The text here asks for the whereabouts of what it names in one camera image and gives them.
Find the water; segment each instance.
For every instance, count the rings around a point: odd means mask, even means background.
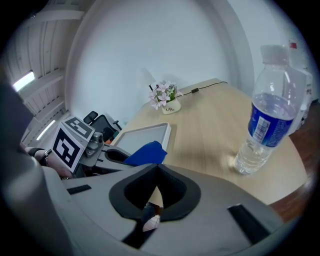
[[[258,94],[252,103],[258,110],[273,118],[289,121],[296,114],[289,100],[276,95]],[[275,147],[260,144],[249,134],[235,158],[235,168],[244,175],[255,173],[266,163],[274,149]]]

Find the white wall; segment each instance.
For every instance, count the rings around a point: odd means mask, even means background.
[[[219,6],[224,5],[219,13],[227,12],[227,5],[225,1],[212,0],[215,2],[216,9]],[[254,80],[256,81],[260,72],[264,68],[262,63],[262,57],[260,53],[260,46],[262,45],[286,45],[289,44],[289,39],[296,39],[298,46],[302,47],[306,54],[306,64],[308,71],[313,75],[312,84],[312,97],[313,99],[318,99],[320,96],[320,75],[318,71],[317,64],[305,42],[299,29],[293,24],[293,22],[288,18],[288,16],[278,8],[278,6],[272,0],[227,0],[230,6],[236,13],[242,28],[244,29],[246,39],[249,44],[253,69],[254,69]],[[230,30],[233,35],[236,35],[236,30]],[[244,48],[245,44],[235,46],[237,55],[240,62],[250,63],[247,60],[248,54],[244,52],[241,53],[241,49]],[[244,92],[250,91],[251,89],[245,85],[245,89],[242,88]]]
[[[249,42],[245,30],[228,1],[210,0],[217,15],[224,23],[230,38],[229,49],[234,49],[235,64],[238,67],[239,81],[237,88],[251,97],[255,85],[254,64]]]
[[[271,0],[265,0],[271,14],[276,22],[281,35],[281,43],[283,45],[288,45],[289,40],[295,40],[297,42],[297,47],[303,52],[303,59],[301,61],[305,62],[307,71],[312,74],[312,99],[316,100],[320,97],[320,73],[317,63],[308,47],[304,36],[301,34],[296,25],[292,20],[284,13],[284,11],[279,8]]]
[[[229,35],[195,0],[97,1],[81,24],[66,69],[66,104],[80,118],[91,110],[122,124],[146,102],[137,74],[182,88],[212,78],[231,84],[238,74],[225,45]]]
[[[264,0],[228,0],[247,37],[256,81],[264,68],[260,53],[262,45],[281,45],[281,34]]]

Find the plastic water bottle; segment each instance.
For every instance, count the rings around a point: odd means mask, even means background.
[[[296,85],[286,71],[288,49],[281,45],[263,45],[260,51],[265,66],[252,94],[249,134],[234,161],[235,168],[244,175],[255,173],[266,163],[285,137],[301,105],[296,97]]]

